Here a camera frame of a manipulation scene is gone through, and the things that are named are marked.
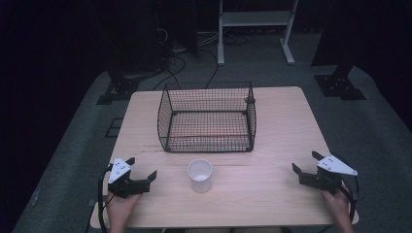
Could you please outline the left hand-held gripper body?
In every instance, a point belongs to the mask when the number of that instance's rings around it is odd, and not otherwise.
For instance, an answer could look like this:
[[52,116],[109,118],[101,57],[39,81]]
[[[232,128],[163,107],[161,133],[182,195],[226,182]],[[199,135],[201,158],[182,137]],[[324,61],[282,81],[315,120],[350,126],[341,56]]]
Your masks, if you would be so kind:
[[116,158],[112,165],[108,190],[118,197],[126,198],[150,191],[151,183],[147,183],[145,180],[133,181],[130,179],[131,166],[121,158]]

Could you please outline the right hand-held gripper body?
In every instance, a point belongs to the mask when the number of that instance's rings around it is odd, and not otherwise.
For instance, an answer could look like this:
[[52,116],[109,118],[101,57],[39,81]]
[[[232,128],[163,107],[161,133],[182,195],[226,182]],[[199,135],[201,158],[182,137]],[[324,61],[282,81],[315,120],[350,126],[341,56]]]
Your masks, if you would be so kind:
[[333,154],[325,156],[321,161],[317,160],[317,172],[315,174],[302,173],[302,176],[298,177],[300,184],[327,190],[331,194],[334,194],[335,190],[342,185],[343,175],[353,177],[358,175],[355,169]]

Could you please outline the white cup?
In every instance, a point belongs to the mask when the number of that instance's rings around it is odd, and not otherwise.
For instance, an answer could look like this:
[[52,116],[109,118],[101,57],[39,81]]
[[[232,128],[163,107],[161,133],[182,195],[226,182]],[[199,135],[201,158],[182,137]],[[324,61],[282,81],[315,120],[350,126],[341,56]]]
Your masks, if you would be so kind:
[[209,191],[212,187],[212,175],[212,164],[206,159],[195,159],[188,166],[188,176],[195,192]]

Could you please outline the black wire mesh basket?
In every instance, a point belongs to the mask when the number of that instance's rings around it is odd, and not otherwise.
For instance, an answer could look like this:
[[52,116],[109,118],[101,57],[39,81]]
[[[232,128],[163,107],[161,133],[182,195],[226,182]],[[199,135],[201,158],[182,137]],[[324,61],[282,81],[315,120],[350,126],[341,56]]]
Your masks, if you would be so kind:
[[250,82],[167,83],[157,112],[157,136],[167,152],[247,152],[254,149],[257,113]]

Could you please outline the person's left hand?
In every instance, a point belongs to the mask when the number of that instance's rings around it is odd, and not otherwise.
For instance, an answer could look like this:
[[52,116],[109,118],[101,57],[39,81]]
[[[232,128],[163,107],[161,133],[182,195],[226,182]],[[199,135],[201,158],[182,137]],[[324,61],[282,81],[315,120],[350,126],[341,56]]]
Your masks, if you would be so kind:
[[133,210],[141,198],[141,194],[131,195],[126,198],[121,198],[115,194],[108,193],[108,203],[106,204],[110,227],[117,225],[126,226]]

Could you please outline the person's right hand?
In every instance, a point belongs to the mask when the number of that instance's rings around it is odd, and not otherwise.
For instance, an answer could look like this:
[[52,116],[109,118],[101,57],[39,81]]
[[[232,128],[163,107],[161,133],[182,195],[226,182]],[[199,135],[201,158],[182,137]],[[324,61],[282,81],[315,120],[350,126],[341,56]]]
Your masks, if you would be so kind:
[[326,204],[326,210],[330,214],[335,224],[351,224],[349,216],[349,201],[345,194],[337,190],[335,194],[322,190],[321,194]]

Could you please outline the white metal stand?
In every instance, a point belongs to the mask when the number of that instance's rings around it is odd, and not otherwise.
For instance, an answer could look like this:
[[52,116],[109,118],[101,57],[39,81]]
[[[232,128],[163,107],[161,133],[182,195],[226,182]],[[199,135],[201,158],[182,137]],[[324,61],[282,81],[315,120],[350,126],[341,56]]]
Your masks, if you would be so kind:
[[289,10],[268,11],[268,12],[225,12],[223,10],[223,0],[219,2],[218,21],[218,45],[217,62],[224,65],[224,45],[223,30],[227,27],[253,27],[253,26],[285,26],[286,32],[283,38],[279,39],[286,61],[289,65],[295,63],[289,47],[289,40],[292,33],[292,26],[299,0],[292,0]]

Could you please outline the black rectangular floor frame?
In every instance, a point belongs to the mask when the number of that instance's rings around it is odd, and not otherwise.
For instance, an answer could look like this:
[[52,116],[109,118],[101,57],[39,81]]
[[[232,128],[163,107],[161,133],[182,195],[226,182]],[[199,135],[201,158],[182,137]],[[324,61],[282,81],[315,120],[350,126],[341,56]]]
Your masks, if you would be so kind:
[[114,117],[106,130],[105,137],[106,138],[117,138],[120,133],[120,129],[123,123],[122,117]]

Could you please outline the black stand with base plate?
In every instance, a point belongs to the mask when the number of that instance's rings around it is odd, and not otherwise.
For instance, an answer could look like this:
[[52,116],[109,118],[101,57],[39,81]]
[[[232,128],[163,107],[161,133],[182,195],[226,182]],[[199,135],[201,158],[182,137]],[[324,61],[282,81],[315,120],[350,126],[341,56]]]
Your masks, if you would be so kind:
[[315,76],[325,97],[340,97],[342,100],[365,99],[349,80],[349,73],[359,55],[353,3],[354,0],[332,0],[326,26],[312,61],[313,66],[336,66],[331,74]]
[[97,105],[110,105],[113,101],[129,100],[138,89],[138,71],[126,62],[106,59],[105,68],[110,78],[106,92],[99,96]]

